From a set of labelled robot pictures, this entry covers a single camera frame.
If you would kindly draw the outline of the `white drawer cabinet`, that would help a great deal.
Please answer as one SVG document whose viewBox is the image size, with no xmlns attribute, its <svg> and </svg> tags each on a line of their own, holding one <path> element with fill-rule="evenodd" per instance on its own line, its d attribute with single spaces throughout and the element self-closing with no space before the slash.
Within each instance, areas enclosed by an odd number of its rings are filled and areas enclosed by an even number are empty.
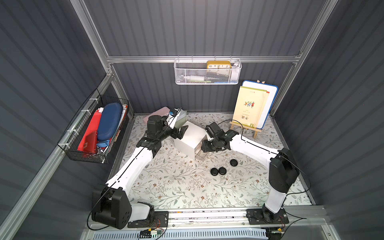
<svg viewBox="0 0 384 240">
<path fill-rule="evenodd" d="M 202 141 L 207 139 L 206 131 L 190 121 L 184 124 L 186 125 L 189 127 L 184 137 L 181 140 L 175 139 L 174 144 L 177 150 L 195 160 L 196 149 L 202 149 Z"/>
</svg>

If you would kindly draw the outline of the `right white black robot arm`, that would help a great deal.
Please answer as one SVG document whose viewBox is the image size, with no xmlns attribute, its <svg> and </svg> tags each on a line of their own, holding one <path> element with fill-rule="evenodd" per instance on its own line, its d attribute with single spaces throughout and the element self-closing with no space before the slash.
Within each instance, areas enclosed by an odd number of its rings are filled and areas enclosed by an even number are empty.
<svg viewBox="0 0 384 240">
<path fill-rule="evenodd" d="M 291 151 L 263 146 L 234 130 L 225 132 L 215 122 L 207 125 L 205 131 L 208 139 L 202 143 L 204 153 L 232 150 L 258 161 L 267 169 L 271 190 L 262 211 L 265 216 L 276 216 L 283 209 L 288 191 L 300 174 Z"/>
</svg>

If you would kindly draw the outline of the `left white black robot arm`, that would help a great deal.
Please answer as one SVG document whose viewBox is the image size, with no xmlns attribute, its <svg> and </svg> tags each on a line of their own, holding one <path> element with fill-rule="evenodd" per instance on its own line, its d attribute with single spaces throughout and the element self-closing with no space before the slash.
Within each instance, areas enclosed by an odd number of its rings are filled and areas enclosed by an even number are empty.
<svg viewBox="0 0 384 240">
<path fill-rule="evenodd" d="M 93 190 L 92 210 L 87 219 L 106 227 L 123 229 L 129 224 L 154 222 L 154 206 L 146 203 L 130 203 L 130 190 L 144 169 L 162 147 L 168 137 L 182 139 L 188 126 L 187 113 L 179 109 L 170 110 L 168 115 L 149 116 L 147 130 L 136 144 L 136 148 L 125 165 L 105 185 Z"/>
</svg>

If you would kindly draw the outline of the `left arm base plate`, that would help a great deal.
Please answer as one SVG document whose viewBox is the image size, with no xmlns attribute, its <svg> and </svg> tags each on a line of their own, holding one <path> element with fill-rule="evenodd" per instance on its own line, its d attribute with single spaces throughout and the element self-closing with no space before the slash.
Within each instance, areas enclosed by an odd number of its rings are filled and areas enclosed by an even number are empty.
<svg viewBox="0 0 384 240">
<path fill-rule="evenodd" d="M 168 226 L 169 212 L 160 211 L 152 212 L 145 220 L 128 222 L 127 228 L 165 228 Z"/>
</svg>

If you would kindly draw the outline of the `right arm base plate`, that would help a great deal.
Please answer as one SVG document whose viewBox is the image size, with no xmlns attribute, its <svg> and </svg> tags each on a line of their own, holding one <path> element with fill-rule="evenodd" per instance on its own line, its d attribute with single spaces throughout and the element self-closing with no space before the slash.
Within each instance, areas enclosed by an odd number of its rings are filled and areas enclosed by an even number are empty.
<svg viewBox="0 0 384 240">
<path fill-rule="evenodd" d="M 289 223 L 288 214 L 285 209 L 281 208 L 275 214 L 268 209 L 256 208 L 247 209 L 246 218 L 250 225 L 286 225 Z"/>
</svg>

